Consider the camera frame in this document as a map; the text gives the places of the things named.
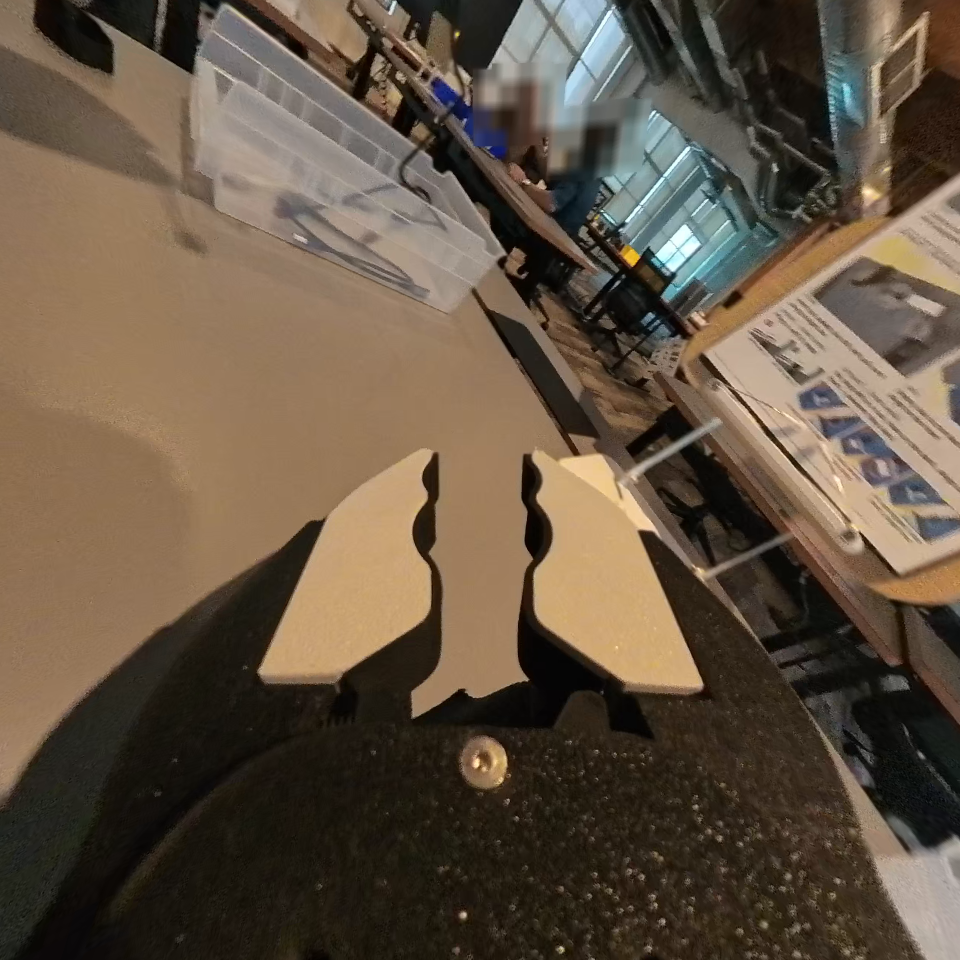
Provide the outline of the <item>instruction sheet on stand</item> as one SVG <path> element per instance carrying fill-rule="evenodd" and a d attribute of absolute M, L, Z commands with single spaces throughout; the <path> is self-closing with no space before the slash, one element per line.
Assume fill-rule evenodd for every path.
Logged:
<path fill-rule="evenodd" d="M 877 594 L 958 603 L 958 176 L 718 309 L 679 367 L 747 464 Z"/>

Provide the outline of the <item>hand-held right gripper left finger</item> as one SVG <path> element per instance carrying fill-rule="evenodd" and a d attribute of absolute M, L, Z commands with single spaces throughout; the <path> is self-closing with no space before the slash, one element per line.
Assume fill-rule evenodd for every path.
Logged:
<path fill-rule="evenodd" d="M 330 689 L 356 722 L 412 719 L 441 653 L 438 498 L 439 455 L 421 448 L 330 511 L 258 666 L 264 685 Z"/>

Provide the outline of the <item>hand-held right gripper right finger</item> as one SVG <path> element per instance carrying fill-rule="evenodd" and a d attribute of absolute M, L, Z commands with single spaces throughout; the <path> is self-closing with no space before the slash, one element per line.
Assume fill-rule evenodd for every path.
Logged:
<path fill-rule="evenodd" d="M 595 695 L 630 731 L 642 697 L 690 701 L 706 681 L 655 568 L 654 522 L 633 494 L 622 505 L 562 465 L 579 457 L 524 457 L 521 669 L 554 714 Z"/>

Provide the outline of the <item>brown office desk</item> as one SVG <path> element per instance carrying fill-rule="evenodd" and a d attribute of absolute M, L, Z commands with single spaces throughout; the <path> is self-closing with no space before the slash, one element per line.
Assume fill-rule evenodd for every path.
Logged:
<path fill-rule="evenodd" d="M 392 125 L 409 137 L 414 127 L 429 132 L 424 143 L 439 172 L 452 173 L 467 196 L 488 213 L 489 225 L 506 254 L 522 251 L 521 274 L 510 283 L 527 306 L 534 303 L 542 285 L 550 280 L 567 282 L 575 271 L 596 276 L 597 267 L 581 246 L 534 200 L 529 187 L 515 182 L 507 166 L 476 146 L 465 125 L 437 99 L 423 69 L 406 60 L 401 38 L 382 10 L 369 2 L 348 2 L 347 10 L 366 34 L 364 62 L 357 68 L 354 92 L 368 86 L 374 57 L 390 66 L 390 80 L 401 97 Z"/>

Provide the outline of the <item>dark grey monitor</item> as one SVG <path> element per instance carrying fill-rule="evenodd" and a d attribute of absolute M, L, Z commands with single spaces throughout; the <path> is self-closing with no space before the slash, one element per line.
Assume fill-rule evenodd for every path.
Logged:
<path fill-rule="evenodd" d="M 97 20 L 70 1 L 33 2 L 33 26 L 73 61 L 114 75 L 114 42 Z"/>

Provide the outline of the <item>black desk mat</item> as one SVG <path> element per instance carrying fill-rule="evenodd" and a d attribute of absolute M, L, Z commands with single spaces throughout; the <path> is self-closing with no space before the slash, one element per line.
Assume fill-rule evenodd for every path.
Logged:
<path fill-rule="evenodd" d="M 584 443 L 599 440 L 596 424 L 580 401 L 580 388 L 571 385 L 547 350 L 554 347 L 549 338 L 542 343 L 521 320 L 494 310 L 485 312 L 559 431 L 571 444 L 576 438 Z"/>

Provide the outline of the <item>large black monitor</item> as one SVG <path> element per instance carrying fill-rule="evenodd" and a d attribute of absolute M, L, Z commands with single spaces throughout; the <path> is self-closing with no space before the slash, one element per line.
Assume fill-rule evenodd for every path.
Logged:
<path fill-rule="evenodd" d="M 469 72 L 487 68 L 509 31 L 522 1 L 453 2 L 454 45 L 459 66 Z"/>

